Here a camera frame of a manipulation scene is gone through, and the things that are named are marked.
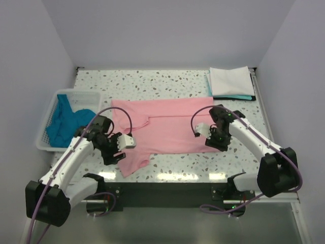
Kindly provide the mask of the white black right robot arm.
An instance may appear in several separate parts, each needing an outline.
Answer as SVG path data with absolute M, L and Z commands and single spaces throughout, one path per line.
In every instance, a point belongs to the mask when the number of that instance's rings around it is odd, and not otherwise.
M 269 140 L 257 131 L 240 111 L 227 111 L 222 106 L 209 110 L 213 124 L 206 126 L 205 145 L 219 151 L 227 151 L 231 138 L 237 138 L 259 162 L 256 176 L 240 173 L 232 176 L 226 194 L 239 199 L 244 191 L 261 191 L 271 198 L 284 192 L 297 191 L 302 186 L 296 152 Z

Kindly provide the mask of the blue t shirt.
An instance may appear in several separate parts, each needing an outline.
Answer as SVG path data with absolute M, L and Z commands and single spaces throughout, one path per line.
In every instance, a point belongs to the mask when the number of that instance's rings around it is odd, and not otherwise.
M 66 148 L 71 143 L 74 133 L 87 126 L 95 113 L 90 109 L 73 112 L 67 95 L 57 95 L 58 103 L 54 110 L 51 124 L 46 128 L 51 147 Z

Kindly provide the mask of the folded white t shirt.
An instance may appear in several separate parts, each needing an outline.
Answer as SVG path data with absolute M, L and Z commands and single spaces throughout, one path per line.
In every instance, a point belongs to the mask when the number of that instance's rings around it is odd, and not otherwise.
M 212 96 L 255 96 L 247 66 L 225 70 L 210 68 L 207 79 Z

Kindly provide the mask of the folded black t shirt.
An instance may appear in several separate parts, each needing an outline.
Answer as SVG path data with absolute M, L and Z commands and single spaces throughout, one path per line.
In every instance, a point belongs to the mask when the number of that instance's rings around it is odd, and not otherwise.
M 249 70 L 210 72 L 208 81 L 214 99 L 255 100 Z

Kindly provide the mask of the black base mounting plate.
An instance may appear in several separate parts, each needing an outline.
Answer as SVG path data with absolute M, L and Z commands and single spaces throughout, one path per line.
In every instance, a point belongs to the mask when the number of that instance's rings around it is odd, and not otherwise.
M 102 215 L 124 208 L 198 208 L 203 204 L 229 210 L 255 197 L 255 192 L 239 192 L 228 183 L 144 183 L 110 182 L 105 191 L 112 195 L 86 198 L 89 214 Z

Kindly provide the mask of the pink t shirt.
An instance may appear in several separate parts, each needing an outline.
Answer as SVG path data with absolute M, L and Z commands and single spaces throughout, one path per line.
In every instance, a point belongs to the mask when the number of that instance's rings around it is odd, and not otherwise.
M 152 154 L 211 153 L 205 138 L 196 138 L 190 120 L 199 109 L 213 105 L 213 99 L 187 98 L 169 100 L 112 100 L 115 131 L 131 133 L 136 147 L 124 150 L 125 159 L 118 162 L 123 177 L 128 177 L 149 164 Z

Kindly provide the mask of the aluminium frame rail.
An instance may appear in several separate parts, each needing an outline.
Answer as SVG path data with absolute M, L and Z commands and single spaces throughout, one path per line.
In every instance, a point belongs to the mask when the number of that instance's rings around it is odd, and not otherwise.
M 163 203 L 165 197 L 166 204 L 185 206 L 186 202 L 197 200 L 201 202 L 217 201 L 238 201 L 246 196 L 252 200 L 260 197 L 288 198 L 290 192 L 282 193 L 262 193 L 261 190 L 237 190 L 233 183 L 141 183 L 141 182 L 104 182 L 102 178 L 95 180 L 84 177 L 81 181 L 66 188 L 53 186 L 46 192 L 46 200 L 53 198 L 52 202 L 63 204 L 64 198 L 70 205 L 78 204 L 86 198 L 93 197 L 95 194 L 108 192 L 113 194 L 120 202 L 140 202 L 143 205 L 159 205 Z

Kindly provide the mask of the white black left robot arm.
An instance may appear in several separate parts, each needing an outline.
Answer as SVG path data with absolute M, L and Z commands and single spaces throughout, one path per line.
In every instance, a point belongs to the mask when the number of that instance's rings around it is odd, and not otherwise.
M 74 133 L 67 150 L 55 166 L 38 181 L 30 181 L 25 188 L 26 215 L 56 227 L 62 226 L 74 206 L 85 198 L 101 199 L 106 191 L 105 180 L 94 173 L 86 173 L 71 184 L 81 163 L 97 149 L 105 165 L 115 165 L 126 157 L 124 149 L 136 146 L 131 133 L 106 133 L 113 122 L 98 115 L 87 126 Z

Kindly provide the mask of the white plastic basket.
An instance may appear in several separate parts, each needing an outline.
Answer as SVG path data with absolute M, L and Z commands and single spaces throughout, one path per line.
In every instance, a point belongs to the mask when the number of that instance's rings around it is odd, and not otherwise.
M 82 90 L 82 89 L 60 89 L 52 97 L 49 107 L 46 111 L 44 119 L 40 125 L 38 136 L 36 139 L 36 147 L 39 150 L 48 152 L 64 152 L 67 148 L 52 147 L 49 143 L 49 137 L 46 128 L 51 125 L 52 116 L 56 110 L 58 99 L 57 95 L 66 95 L 70 107 L 73 112 L 81 109 L 89 109 L 94 113 L 99 112 L 102 102 L 102 94 L 96 90 Z

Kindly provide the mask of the folded teal t shirt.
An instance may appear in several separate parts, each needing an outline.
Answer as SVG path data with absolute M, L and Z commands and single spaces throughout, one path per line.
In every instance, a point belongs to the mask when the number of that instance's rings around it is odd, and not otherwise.
M 205 76 L 208 83 L 208 96 L 212 97 L 214 100 L 243 100 L 243 101 L 255 101 L 255 96 L 248 95 L 223 95 L 223 96 L 215 96 L 212 94 L 210 78 L 208 75 Z

